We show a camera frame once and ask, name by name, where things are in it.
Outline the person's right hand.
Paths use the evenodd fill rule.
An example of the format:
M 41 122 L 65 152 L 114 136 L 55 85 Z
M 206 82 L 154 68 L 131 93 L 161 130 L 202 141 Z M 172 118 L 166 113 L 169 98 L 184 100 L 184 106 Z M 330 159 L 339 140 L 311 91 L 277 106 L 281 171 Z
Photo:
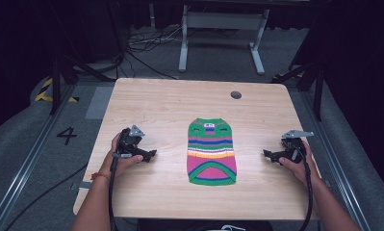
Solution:
M 317 184 L 321 182 L 320 176 L 316 167 L 316 164 L 313 159 L 313 154 L 311 151 L 311 148 L 309 144 L 304 141 L 303 145 L 306 150 L 306 162 L 308 164 L 308 167 L 310 169 L 310 177 L 311 177 L 311 184 L 312 187 L 314 188 Z M 279 159 L 279 163 L 289 169 L 293 175 L 304 185 L 307 186 L 307 178 L 306 178 L 306 170 L 305 170 L 305 165 L 303 163 L 296 164 L 292 162 L 291 160 L 281 157 Z

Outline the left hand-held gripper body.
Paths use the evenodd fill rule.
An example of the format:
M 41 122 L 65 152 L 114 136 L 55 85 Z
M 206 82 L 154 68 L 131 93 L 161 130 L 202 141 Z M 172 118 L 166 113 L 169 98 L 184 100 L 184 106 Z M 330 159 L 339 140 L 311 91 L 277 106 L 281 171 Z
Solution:
M 117 157 L 130 158 L 135 155 L 143 155 L 145 151 L 138 148 L 143 136 L 144 132 L 137 125 L 123 129 L 116 146 Z

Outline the black metal stand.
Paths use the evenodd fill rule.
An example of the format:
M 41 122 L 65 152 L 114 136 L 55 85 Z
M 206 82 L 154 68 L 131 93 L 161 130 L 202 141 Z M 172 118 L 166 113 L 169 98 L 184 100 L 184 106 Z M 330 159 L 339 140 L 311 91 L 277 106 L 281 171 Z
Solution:
M 321 121 L 320 109 L 324 76 L 326 23 L 325 14 L 319 14 L 295 53 L 294 59 L 289 65 L 289 71 L 285 74 L 277 74 L 270 81 L 271 84 L 282 84 L 301 74 L 302 77 L 296 84 L 299 91 L 308 91 L 312 86 L 315 86 L 313 113 L 317 121 Z
M 52 79 L 53 106 L 51 115 L 61 107 L 61 76 L 68 85 L 76 85 L 79 81 L 79 74 L 87 73 L 101 82 L 115 82 L 115 79 L 104 75 L 104 72 L 117 68 L 123 62 L 123 55 L 118 52 L 112 59 L 112 64 L 101 69 L 94 69 L 84 63 L 77 52 L 74 43 L 65 29 L 52 0 L 42 0 L 43 7 L 49 13 L 46 15 L 46 26 L 48 42 L 53 51 Z

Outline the striped knitted pet sweater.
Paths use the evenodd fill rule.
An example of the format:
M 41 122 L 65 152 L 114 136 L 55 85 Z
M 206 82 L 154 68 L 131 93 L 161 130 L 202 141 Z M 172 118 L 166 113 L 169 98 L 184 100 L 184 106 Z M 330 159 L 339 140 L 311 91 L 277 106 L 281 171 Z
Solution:
M 188 129 L 187 173 L 202 186 L 227 186 L 237 182 L 232 128 L 222 118 L 197 118 Z

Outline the person's left hand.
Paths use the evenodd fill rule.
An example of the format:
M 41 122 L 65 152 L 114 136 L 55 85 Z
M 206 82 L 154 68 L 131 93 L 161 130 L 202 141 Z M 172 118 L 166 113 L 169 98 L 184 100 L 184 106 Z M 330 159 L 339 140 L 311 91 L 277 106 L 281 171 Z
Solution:
M 118 138 L 119 134 L 116 134 L 115 137 L 112 139 L 111 149 L 108 151 L 106 157 L 104 158 L 103 164 L 99 169 L 99 172 L 101 174 L 107 175 L 109 178 L 111 178 L 111 165 L 114 158 L 113 153 L 116 150 Z M 120 177 L 127 168 L 140 163 L 142 160 L 142 155 L 136 155 L 127 159 L 119 159 L 115 170 L 115 177 Z

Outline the yellow black hazard tape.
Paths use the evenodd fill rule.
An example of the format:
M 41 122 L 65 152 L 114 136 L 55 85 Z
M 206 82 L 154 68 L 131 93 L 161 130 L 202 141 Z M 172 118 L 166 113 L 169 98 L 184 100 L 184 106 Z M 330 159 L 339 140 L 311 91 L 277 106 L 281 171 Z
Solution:
M 39 90 L 35 100 L 52 102 L 53 97 L 49 95 L 49 90 L 52 84 L 53 84 L 53 79 L 51 77 L 48 77 L 43 83 L 41 89 Z

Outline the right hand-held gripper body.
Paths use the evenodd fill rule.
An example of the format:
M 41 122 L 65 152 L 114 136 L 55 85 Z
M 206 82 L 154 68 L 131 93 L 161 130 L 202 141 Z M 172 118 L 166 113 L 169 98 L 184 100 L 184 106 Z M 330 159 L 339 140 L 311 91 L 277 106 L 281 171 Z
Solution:
M 302 137 L 313 137 L 313 132 L 290 130 L 282 135 L 281 143 L 284 150 L 284 157 L 298 164 L 306 155 Z

